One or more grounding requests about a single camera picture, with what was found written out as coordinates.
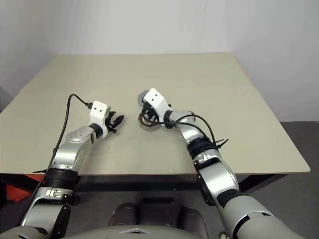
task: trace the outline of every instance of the red object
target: red object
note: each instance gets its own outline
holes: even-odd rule
[[[36,181],[40,181],[41,178],[43,177],[43,175],[38,175],[38,174],[26,174],[27,177],[32,178]],[[30,196],[31,194],[15,188],[13,186],[7,185],[6,186],[6,198],[10,201],[14,201],[15,203],[20,202],[21,200],[23,200],[24,198]]]

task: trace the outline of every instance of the beige tabletop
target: beige tabletop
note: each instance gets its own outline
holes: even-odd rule
[[[177,129],[138,125],[138,94],[152,87],[174,109],[204,117],[216,139],[229,138],[220,153],[234,173],[309,172],[235,57],[212,53],[56,56],[0,114],[0,173],[48,166],[71,93],[125,114],[118,133],[93,146],[80,174],[194,173]],[[73,99],[66,133],[88,122],[89,110]]]

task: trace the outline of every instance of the black rubber joint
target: black rubber joint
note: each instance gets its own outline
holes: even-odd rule
[[[205,137],[205,138],[198,138],[193,140],[189,144],[187,150],[191,158],[194,159],[194,157],[196,157],[201,152],[204,152],[206,150],[213,149],[213,148],[216,148],[216,146],[214,146],[214,144],[210,141],[209,138]]]
[[[103,135],[103,130],[98,124],[92,123],[89,125],[89,127],[95,131],[96,139],[98,139],[99,137]]]
[[[164,114],[164,122],[169,122],[169,117],[171,115],[172,111],[166,111],[165,114]],[[175,125],[173,124],[165,124],[165,127],[166,128],[173,128]]]
[[[50,168],[45,177],[45,186],[73,190],[77,184],[78,173],[67,169]]]
[[[233,198],[244,196],[244,195],[245,194],[239,192],[236,189],[228,189],[227,191],[222,192],[217,196],[217,201],[219,205],[221,205],[224,208],[226,204]]]

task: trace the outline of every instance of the round object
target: round object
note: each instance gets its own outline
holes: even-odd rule
[[[141,128],[143,128],[147,131],[153,131],[153,130],[156,130],[160,127],[160,124],[149,122],[145,119],[145,117],[148,118],[148,116],[145,115],[143,112],[140,113],[139,125],[141,126]],[[155,117],[150,118],[150,121],[154,121],[154,120],[155,120]]]
[[[144,90],[142,93],[139,94],[138,96],[138,104],[141,108],[144,106],[143,98],[144,96],[149,92],[150,90]]]

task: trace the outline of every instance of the silver robot arm segment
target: silver robot arm segment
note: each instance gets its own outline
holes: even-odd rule
[[[140,125],[146,129],[162,126],[178,127],[197,171],[197,180],[205,202],[216,205],[226,232],[235,239],[300,239],[288,227],[254,198],[240,192],[238,181],[222,159],[218,145],[211,142],[197,128],[190,125],[172,125],[172,122],[195,124],[195,117],[183,116],[190,111],[175,111],[154,88],[139,96],[143,107]]]
[[[58,239],[65,235],[71,212],[68,203],[74,200],[73,190],[86,153],[99,138],[105,138],[109,132],[116,132],[115,127],[124,118],[119,116],[112,120],[115,112],[110,111],[110,106],[98,101],[94,101],[89,108],[89,126],[83,126],[67,135],[66,141],[56,152],[45,183],[36,192],[24,215],[21,227],[7,233],[19,236],[17,238]]]

